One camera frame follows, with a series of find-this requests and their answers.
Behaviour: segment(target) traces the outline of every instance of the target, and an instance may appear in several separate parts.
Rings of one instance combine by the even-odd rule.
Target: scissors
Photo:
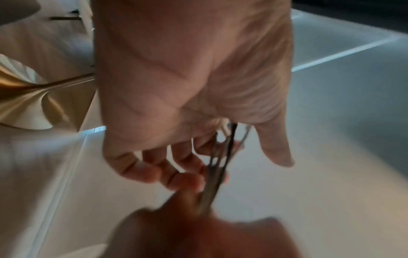
[[[241,148],[241,145],[247,139],[247,136],[252,128],[251,125],[247,125],[245,127],[244,137],[242,138],[238,148],[235,148],[234,151],[233,148],[234,137],[237,127],[238,124],[229,123],[228,125],[229,129],[224,128],[224,130],[222,130],[226,137],[223,143],[222,151],[217,151],[215,147],[216,145],[215,141],[214,147],[212,149],[210,163],[207,166],[206,184],[202,192],[200,202],[198,204],[198,213],[200,215],[208,215],[208,213],[211,211],[211,204],[213,203],[215,196],[217,195],[217,192],[220,188],[220,185],[224,180],[227,165],[232,160],[234,155],[238,152],[238,150]],[[221,165],[223,157],[225,157],[225,161],[224,165]]]

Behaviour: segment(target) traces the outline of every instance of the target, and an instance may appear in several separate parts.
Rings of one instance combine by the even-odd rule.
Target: human hand
[[[229,223],[198,216],[197,195],[174,194],[160,209],[138,210],[118,226],[101,258],[299,258],[272,218]]]
[[[285,128],[290,0],[92,4],[103,153],[114,170],[199,190],[206,167],[192,148],[210,155],[222,118],[254,125],[266,156],[293,165]],[[168,145],[187,173],[167,161]]]

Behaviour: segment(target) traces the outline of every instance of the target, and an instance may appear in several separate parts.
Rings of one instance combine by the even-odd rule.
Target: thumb
[[[289,149],[285,125],[286,105],[272,119],[255,124],[263,153],[275,164],[292,167],[295,162]]]

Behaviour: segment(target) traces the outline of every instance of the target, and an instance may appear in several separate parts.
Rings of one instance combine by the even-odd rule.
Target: tile floor
[[[296,166],[271,164],[252,132],[215,209],[230,220],[279,216],[305,257],[406,258],[406,36],[295,17],[298,68],[287,123]],[[103,132],[71,141],[7,132],[0,141],[1,257],[54,258],[102,244],[130,211],[169,196],[159,185],[117,177],[101,157]],[[46,158],[29,161],[28,145],[46,146]],[[44,170],[47,157],[55,160]],[[42,180],[49,174],[58,179]]]

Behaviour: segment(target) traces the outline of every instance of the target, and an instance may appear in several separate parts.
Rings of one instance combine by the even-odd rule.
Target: gray object
[[[36,0],[0,0],[0,26],[24,19],[40,9]]]

